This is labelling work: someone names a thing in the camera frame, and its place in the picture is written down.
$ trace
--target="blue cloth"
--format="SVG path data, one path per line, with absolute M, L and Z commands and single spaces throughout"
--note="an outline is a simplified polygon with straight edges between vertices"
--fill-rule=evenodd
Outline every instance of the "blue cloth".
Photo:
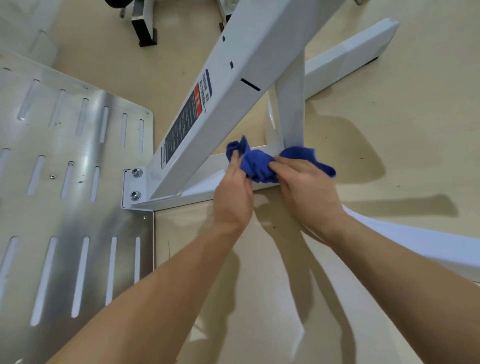
M 243 155 L 240 168 L 245 171 L 247 176 L 250 177 L 252 181 L 278 183 L 276 173 L 268 167 L 268 163 L 274 161 L 272 156 L 258 149 L 250 150 L 250 146 L 248 145 L 247 138 L 245 138 L 245 136 L 243 136 L 240 141 L 228 143 L 226 155 L 229 162 L 232 159 L 234 150 L 239 151 L 239 157 Z M 313 148 L 292 146 L 284 149 L 280 153 L 280 156 L 292 159 L 305 159 L 313 163 L 318 169 L 325 172 L 328 176 L 333 178 L 336 175 L 335 169 L 326 164 L 317 162 L 317 159 L 315 158 L 315 149 Z

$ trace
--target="left hand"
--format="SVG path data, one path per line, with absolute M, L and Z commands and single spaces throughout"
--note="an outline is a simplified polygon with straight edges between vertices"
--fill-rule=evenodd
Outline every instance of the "left hand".
M 214 224 L 242 233 L 253 214 L 252 181 L 240 169 L 241 158 L 235 150 L 213 197 Z

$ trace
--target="hex bolt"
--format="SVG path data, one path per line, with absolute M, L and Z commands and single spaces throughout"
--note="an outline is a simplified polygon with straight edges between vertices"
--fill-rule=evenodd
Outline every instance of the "hex bolt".
M 144 171 L 142 171 L 140 168 L 132 169 L 132 176 L 135 177 L 135 178 L 140 177 L 143 173 L 144 173 Z
M 140 200 L 141 196 L 142 196 L 142 194 L 139 191 L 133 191 L 130 194 L 130 199 L 132 199 L 132 201 L 138 201 L 138 200 Z

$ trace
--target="forearm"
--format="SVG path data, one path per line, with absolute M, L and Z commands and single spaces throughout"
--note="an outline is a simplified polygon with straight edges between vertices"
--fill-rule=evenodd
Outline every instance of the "forearm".
M 214 226 L 95 316 L 52 363 L 173 363 L 241 231 Z
M 324 238 L 427 363 L 480 363 L 480 289 L 348 217 Z

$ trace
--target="warning label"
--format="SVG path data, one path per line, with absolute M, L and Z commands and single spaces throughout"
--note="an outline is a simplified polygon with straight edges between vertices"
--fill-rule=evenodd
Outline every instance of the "warning label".
M 173 123 L 161 147 L 162 169 L 167 165 L 170 158 L 172 158 L 173 153 L 175 153 L 202 111 L 206 112 L 205 105 L 211 96 L 212 85 L 210 83 L 210 76 L 208 70 L 205 70 L 201 80 L 197 82 L 187 102 L 183 105 L 180 114 Z

